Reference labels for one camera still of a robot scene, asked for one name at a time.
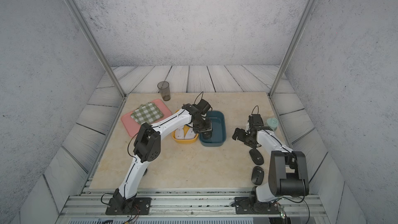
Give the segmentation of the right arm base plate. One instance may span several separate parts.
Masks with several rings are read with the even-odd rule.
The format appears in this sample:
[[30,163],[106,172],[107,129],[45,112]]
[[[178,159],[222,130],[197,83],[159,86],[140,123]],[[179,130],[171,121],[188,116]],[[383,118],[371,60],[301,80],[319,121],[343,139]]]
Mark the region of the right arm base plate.
[[231,204],[238,215],[277,215],[280,211],[274,202],[260,202],[257,199],[255,189],[247,197],[235,197]]

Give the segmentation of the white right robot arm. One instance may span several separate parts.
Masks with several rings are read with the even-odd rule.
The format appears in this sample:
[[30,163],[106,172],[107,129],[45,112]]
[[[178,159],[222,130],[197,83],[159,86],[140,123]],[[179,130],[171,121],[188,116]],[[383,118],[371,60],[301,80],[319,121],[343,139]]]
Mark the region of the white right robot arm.
[[255,202],[272,202],[285,196],[305,198],[309,194],[305,155],[283,144],[272,130],[237,128],[232,139],[252,148],[262,147],[270,155],[268,182],[255,188]]

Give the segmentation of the black mouse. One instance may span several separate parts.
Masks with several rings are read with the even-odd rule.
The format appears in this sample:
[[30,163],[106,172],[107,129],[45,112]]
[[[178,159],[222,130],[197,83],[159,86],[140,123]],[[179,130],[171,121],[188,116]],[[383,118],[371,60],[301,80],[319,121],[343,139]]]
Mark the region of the black mouse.
[[200,134],[200,139],[201,140],[209,140],[212,137],[212,131],[208,131],[208,132],[202,132]]
[[261,166],[264,164],[264,158],[257,149],[251,149],[249,155],[256,166]]
[[264,170],[260,166],[255,166],[252,170],[251,181],[254,185],[262,185],[264,180]]

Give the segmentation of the white mouse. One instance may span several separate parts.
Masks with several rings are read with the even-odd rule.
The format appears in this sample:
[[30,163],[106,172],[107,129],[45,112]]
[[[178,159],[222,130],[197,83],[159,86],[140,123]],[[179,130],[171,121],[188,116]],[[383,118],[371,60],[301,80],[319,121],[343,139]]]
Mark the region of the white mouse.
[[190,128],[190,129],[187,131],[187,133],[185,134],[184,138],[185,138],[185,140],[192,140],[192,139],[195,138],[195,136],[196,136],[195,132],[193,131],[192,128]]
[[184,140],[184,138],[185,138],[184,129],[175,130],[175,139]]

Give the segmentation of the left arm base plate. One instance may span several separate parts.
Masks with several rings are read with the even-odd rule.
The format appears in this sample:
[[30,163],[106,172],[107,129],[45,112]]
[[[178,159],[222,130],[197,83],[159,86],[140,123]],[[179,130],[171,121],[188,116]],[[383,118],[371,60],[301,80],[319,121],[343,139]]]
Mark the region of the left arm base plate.
[[106,204],[105,215],[148,215],[150,211],[151,198],[133,196],[126,199],[116,189],[110,201]]

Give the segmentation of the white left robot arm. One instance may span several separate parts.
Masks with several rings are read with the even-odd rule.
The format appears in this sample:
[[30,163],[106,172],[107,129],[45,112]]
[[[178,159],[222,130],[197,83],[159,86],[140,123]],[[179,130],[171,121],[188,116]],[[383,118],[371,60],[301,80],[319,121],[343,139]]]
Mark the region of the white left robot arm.
[[161,152],[161,141],[184,125],[190,125],[195,134],[200,134],[204,139],[212,137],[212,123],[206,117],[212,109],[205,100],[198,104],[185,104],[172,116],[155,123],[141,125],[134,142],[134,156],[131,166],[122,184],[114,192],[113,197],[121,201],[133,199],[137,194],[138,186],[150,163]]

